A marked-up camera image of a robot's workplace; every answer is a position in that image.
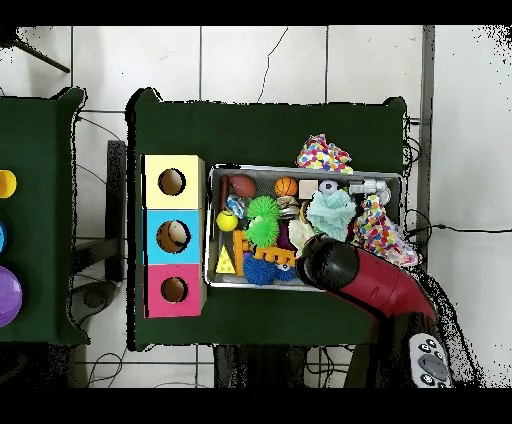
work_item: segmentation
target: yellow cylinder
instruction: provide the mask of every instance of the yellow cylinder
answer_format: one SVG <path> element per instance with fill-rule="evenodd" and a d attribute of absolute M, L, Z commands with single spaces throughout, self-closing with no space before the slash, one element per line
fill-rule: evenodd
<path fill-rule="evenodd" d="M 16 191 L 16 175 L 7 169 L 0 169 L 0 199 L 11 197 Z"/>

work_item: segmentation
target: light blue plush toy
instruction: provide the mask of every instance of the light blue plush toy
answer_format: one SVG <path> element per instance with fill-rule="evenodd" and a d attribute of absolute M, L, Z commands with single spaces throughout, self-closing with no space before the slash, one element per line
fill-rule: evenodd
<path fill-rule="evenodd" d="M 327 196 L 315 191 L 307 211 L 313 227 L 339 241 L 346 241 L 348 224 L 355 215 L 356 204 L 344 190 L 336 190 Z"/>

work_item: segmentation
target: blue spiky ball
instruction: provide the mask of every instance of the blue spiky ball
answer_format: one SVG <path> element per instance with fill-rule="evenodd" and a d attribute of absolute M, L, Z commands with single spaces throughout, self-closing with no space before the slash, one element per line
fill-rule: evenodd
<path fill-rule="evenodd" d="M 277 268 L 273 263 L 254 256 L 247 256 L 244 260 L 244 275 L 247 281 L 258 286 L 271 284 L 277 276 Z"/>
<path fill-rule="evenodd" d="M 288 264 L 279 265 L 275 264 L 277 270 L 276 280 L 279 281 L 290 281 L 295 278 L 295 268 Z"/>

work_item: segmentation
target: dark green cloth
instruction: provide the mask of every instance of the dark green cloth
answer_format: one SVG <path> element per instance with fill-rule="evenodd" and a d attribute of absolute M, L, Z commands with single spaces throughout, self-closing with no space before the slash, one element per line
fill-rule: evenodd
<path fill-rule="evenodd" d="M 386 105 L 229 105 L 166 103 L 153 90 L 135 93 L 127 107 L 129 145 L 137 167 L 136 245 L 142 245 L 140 155 L 193 154 L 208 167 L 216 163 L 295 167 L 309 135 L 348 151 L 358 171 L 401 173 L 405 103 Z M 135 341 L 189 344 L 357 344 L 371 337 L 366 312 L 325 293 L 208 288 L 200 317 L 144 319 L 142 252 L 135 273 Z"/>
<path fill-rule="evenodd" d="M 87 338 L 67 314 L 73 222 L 73 114 L 84 98 L 65 89 L 53 99 L 0 97 L 0 169 L 16 175 L 0 199 L 7 246 L 0 265 L 23 289 L 20 313 L 0 328 L 0 341 L 79 344 Z"/>

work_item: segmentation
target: polka dot cloth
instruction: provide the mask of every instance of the polka dot cloth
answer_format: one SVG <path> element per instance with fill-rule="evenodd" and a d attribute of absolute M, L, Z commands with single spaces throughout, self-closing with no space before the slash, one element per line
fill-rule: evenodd
<path fill-rule="evenodd" d="M 398 229 L 387 217 L 379 196 L 372 194 L 361 204 L 363 214 L 354 222 L 356 246 L 374 253 L 397 266 L 418 263 L 416 252 L 398 234 Z"/>
<path fill-rule="evenodd" d="M 300 168 L 324 169 L 326 171 L 352 174 L 353 170 L 346 165 L 350 162 L 350 156 L 334 143 L 327 143 L 325 134 L 309 136 L 299 156 L 297 165 Z"/>

